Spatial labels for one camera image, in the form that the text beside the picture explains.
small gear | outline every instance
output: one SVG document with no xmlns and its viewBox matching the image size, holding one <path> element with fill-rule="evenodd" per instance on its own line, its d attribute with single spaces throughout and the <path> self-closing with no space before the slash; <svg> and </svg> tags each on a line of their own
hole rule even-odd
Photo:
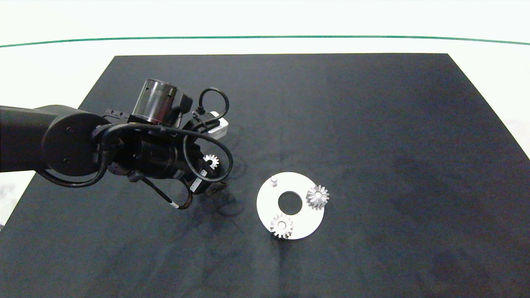
<svg viewBox="0 0 530 298">
<path fill-rule="evenodd" d="M 202 159 L 204 159 L 205 162 L 208 162 L 211 160 L 210 168 L 212 170 L 215 170 L 215 168 L 219 165 L 219 159 L 217 158 L 217 156 L 213 154 L 205 155 Z"/>
<path fill-rule="evenodd" d="M 293 233 L 293 222 L 287 215 L 281 213 L 270 222 L 270 231 L 278 238 L 288 239 Z"/>
<path fill-rule="evenodd" d="M 328 203 L 329 196 L 327 189 L 320 185 L 315 185 L 307 192 L 306 199 L 311 208 L 320 210 Z"/>
</svg>

black mat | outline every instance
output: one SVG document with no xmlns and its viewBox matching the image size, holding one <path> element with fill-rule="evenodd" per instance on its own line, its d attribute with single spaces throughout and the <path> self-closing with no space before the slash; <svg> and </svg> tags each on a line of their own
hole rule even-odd
<svg viewBox="0 0 530 298">
<path fill-rule="evenodd" d="M 110 173 L 36 176 L 0 233 L 1 297 L 530 295 L 530 161 L 448 55 L 116 57 L 80 108 L 132 111 L 146 78 L 229 95 L 229 188 L 179 211 Z M 330 189 L 301 240 L 256 212 L 283 171 Z"/>
</svg>

cylindrical motor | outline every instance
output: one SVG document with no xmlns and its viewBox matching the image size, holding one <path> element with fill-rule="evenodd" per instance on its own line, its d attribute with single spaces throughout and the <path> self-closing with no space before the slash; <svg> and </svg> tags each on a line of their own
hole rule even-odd
<svg viewBox="0 0 530 298">
<path fill-rule="evenodd" d="M 146 80 L 131 115 L 150 124 L 171 126 L 173 100 L 178 88 L 158 80 Z"/>
</svg>

